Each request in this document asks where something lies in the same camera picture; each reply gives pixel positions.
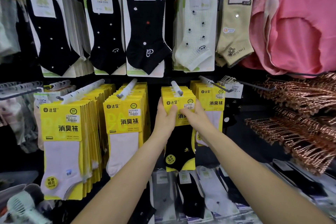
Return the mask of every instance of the person's right arm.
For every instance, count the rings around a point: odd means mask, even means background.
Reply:
[[[332,224],[315,205],[246,154],[216,129],[196,100],[195,113],[181,109],[264,224]]]

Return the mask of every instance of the pink fabric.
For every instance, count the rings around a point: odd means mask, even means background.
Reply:
[[[298,73],[336,70],[335,0],[279,2],[269,35],[272,63],[280,69]]]
[[[250,20],[250,42],[255,53],[243,59],[240,64],[252,69],[265,69],[267,72],[278,75],[287,73],[286,70],[279,69],[272,65],[266,52],[265,32],[263,28],[264,10],[266,0],[254,0]]]

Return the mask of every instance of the forearm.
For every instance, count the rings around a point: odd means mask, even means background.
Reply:
[[[165,144],[164,136],[152,134],[126,165],[86,205],[72,224],[127,223]]]
[[[207,135],[208,145],[264,224],[333,223],[229,137],[215,129],[203,134]]]

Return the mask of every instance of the person's left arm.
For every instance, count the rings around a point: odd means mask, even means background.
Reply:
[[[176,113],[177,106],[173,106],[167,115],[160,98],[152,135],[71,224],[128,222],[175,127]]]

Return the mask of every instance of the round yellow sticker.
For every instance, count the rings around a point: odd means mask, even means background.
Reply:
[[[175,156],[172,155],[172,154],[169,154],[167,157],[166,157],[166,163],[167,164],[172,164],[175,162]]]
[[[45,186],[48,188],[48,189],[54,189],[57,187],[57,184],[58,184],[58,181],[55,177],[53,176],[50,176],[48,177],[46,180],[45,180]]]

